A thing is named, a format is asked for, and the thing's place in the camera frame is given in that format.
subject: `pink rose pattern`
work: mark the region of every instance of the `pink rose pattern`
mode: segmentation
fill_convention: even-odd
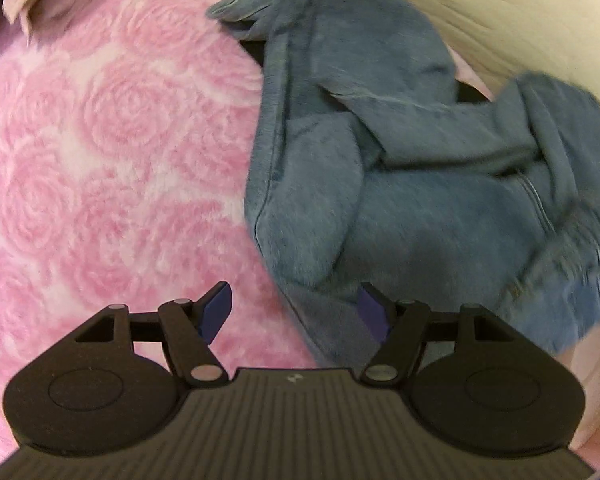
[[[313,365],[244,227],[262,78],[204,17],[213,1],[97,0],[28,48],[0,30],[0,462],[6,383],[108,303],[227,280],[229,370]]]

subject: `denim shirt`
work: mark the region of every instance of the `denim shirt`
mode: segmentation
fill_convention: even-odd
[[[437,310],[481,303],[554,354],[600,324],[588,92],[525,73],[459,104],[448,49],[405,0],[222,0],[208,16],[266,41],[245,215],[319,364],[377,350],[362,281]]]

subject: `white logo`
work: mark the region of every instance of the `white logo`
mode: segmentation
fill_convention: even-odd
[[[298,381],[302,381],[304,379],[304,375],[293,374],[286,376],[286,380],[290,383],[296,384]]]

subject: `ribbed black surface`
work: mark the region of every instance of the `ribbed black surface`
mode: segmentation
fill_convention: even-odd
[[[424,431],[388,390],[345,370],[243,370],[189,396],[159,434],[120,452],[60,458],[22,449],[0,480],[584,480],[560,450],[497,460]]]

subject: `beige quilt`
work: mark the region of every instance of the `beige quilt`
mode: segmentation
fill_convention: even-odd
[[[600,100],[600,0],[409,0],[431,19],[486,86],[498,92],[525,70],[547,72]],[[587,407],[573,441],[600,426],[600,327],[559,357],[584,384]]]

